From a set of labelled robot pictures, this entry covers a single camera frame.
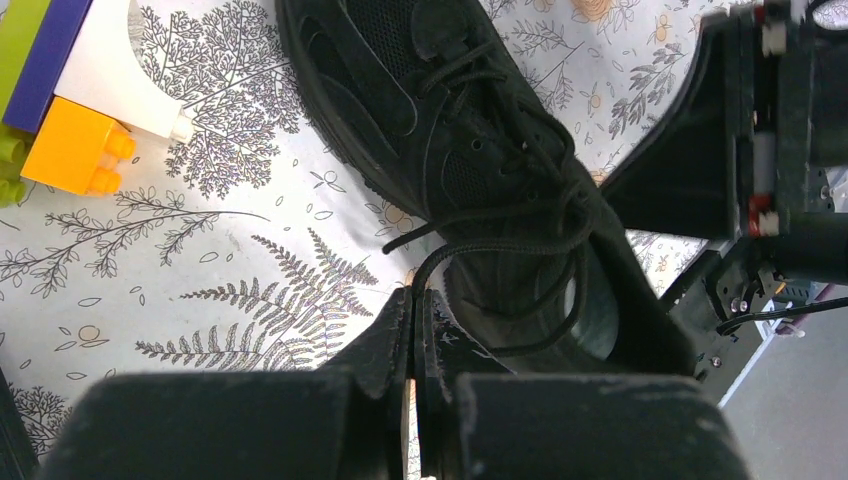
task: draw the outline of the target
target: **floral tablecloth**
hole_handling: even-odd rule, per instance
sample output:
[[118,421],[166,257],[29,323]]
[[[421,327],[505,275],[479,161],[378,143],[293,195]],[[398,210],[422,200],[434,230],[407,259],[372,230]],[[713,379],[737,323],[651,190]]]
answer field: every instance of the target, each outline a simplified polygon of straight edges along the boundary
[[[676,94],[700,19],[728,6],[482,3],[598,182]],[[142,1],[140,63],[185,104],[191,143],[140,143],[113,197],[34,185],[0,210],[0,367],[39,455],[104,377],[319,365],[438,246],[427,238],[380,253],[422,221],[365,189],[308,125],[274,9],[272,0]],[[702,246],[630,237],[657,293]],[[315,289],[314,305],[299,302]]]

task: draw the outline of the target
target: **gray floor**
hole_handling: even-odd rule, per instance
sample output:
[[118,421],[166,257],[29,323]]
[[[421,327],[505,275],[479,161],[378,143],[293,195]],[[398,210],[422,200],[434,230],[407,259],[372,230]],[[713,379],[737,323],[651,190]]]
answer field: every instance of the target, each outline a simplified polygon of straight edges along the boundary
[[803,330],[776,338],[724,408],[757,479],[848,478],[848,309]]

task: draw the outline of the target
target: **purple lego brick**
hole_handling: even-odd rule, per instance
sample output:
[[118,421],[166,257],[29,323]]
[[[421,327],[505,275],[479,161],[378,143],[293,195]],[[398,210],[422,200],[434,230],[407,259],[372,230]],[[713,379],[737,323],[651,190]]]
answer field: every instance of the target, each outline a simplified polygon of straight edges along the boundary
[[6,107],[3,123],[30,133],[41,128],[91,2],[53,0],[50,3]]

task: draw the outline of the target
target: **green lego brick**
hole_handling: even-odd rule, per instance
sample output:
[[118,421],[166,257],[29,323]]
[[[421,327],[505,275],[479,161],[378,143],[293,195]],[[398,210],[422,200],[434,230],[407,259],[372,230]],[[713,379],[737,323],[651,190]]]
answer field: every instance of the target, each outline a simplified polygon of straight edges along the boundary
[[6,113],[49,6],[50,0],[11,0],[0,22],[0,118]]
[[24,198],[26,186],[21,182],[21,169],[32,140],[32,135],[0,123],[0,208]]

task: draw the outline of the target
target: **lego stud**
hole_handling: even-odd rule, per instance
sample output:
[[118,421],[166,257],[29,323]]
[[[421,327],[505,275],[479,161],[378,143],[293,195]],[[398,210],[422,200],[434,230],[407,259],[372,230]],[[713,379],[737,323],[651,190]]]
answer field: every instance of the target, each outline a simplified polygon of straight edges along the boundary
[[0,161],[21,165],[24,163],[25,157],[26,147],[23,140],[8,135],[0,135]]
[[115,193],[121,186],[121,176],[105,168],[97,167],[88,184],[88,193]]
[[132,158],[132,154],[135,152],[135,140],[124,132],[112,130],[103,149],[106,153],[114,155],[118,159]]
[[24,199],[26,185],[18,180],[0,180],[0,206],[19,203]]

